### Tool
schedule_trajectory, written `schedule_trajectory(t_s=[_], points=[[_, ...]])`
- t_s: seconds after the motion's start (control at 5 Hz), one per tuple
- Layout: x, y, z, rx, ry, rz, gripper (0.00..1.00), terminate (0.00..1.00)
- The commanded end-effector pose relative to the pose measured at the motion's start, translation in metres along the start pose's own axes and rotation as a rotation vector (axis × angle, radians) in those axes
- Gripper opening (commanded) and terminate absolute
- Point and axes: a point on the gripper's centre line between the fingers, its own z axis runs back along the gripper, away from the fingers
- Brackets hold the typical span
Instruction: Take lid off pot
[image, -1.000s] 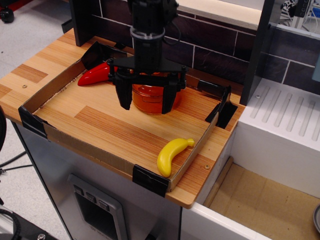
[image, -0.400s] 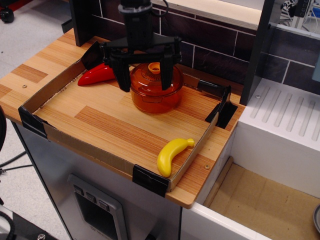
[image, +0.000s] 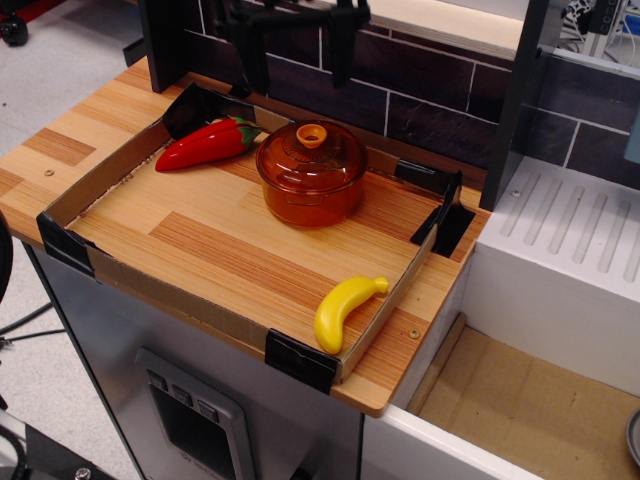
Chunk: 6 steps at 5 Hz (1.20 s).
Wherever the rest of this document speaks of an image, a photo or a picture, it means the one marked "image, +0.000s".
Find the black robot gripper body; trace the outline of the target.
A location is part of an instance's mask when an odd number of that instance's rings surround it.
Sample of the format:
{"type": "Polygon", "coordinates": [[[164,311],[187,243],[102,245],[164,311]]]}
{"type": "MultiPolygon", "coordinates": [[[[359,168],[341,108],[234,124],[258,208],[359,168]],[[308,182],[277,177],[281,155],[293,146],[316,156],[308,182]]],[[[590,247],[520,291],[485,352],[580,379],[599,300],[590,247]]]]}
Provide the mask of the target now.
{"type": "Polygon", "coordinates": [[[223,1],[215,1],[214,31],[224,38],[231,38],[243,31],[263,34],[308,27],[353,34],[371,18],[367,1],[338,1],[327,8],[293,12],[279,10],[276,4],[277,1],[264,1],[261,5],[249,7],[241,1],[231,1],[226,7],[223,1]]]}

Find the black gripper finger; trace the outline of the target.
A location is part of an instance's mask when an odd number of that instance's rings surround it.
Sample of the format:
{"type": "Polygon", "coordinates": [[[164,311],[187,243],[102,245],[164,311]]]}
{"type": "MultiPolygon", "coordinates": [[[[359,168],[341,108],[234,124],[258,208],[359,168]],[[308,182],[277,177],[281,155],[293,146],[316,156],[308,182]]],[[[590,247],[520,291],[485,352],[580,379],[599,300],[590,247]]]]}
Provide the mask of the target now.
{"type": "Polygon", "coordinates": [[[340,87],[349,79],[355,49],[355,25],[350,10],[331,11],[329,46],[333,85],[340,87]]]}
{"type": "Polygon", "coordinates": [[[240,23],[234,26],[232,44],[239,56],[248,85],[266,95],[270,87],[267,56],[263,35],[254,26],[240,23]]]}

